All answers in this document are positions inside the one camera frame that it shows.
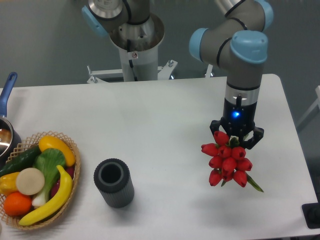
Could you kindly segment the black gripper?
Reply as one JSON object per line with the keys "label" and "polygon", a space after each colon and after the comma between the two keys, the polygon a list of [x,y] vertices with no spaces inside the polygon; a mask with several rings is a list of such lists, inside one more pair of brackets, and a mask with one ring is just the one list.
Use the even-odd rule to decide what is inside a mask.
{"label": "black gripper", "polygon": [[[251,150],[264,137],[264,129],[255,126],[256,107],[257,103],[237,106],[225,99],[222,118],[212,120],[210,123],[209,128],[212,135],[217,131],[222,131],[228,136],[238,137],[239,145]],[[246,140],[245,136],[251,131],[253,136]]]}

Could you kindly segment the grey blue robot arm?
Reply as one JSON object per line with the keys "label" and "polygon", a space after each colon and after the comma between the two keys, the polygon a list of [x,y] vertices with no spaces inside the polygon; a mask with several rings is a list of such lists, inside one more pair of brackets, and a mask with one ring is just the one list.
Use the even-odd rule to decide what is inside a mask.
{"label": "grey blue robot arm", "polygon": [[[254,122],[268,38],[273,21],[264,0],[218,0],[225,21],[215,29],[197,29],[189,53],[197,60],[227,71],[223,115],[210,124],[212,133],[224,129],[241,147],[253,148],[264,136]],[[118,48],[126,82],[158,80],[158,47],[164,24],[151,13],[148,0],[90,0],[81,10],[88,26],[109,37]]]}

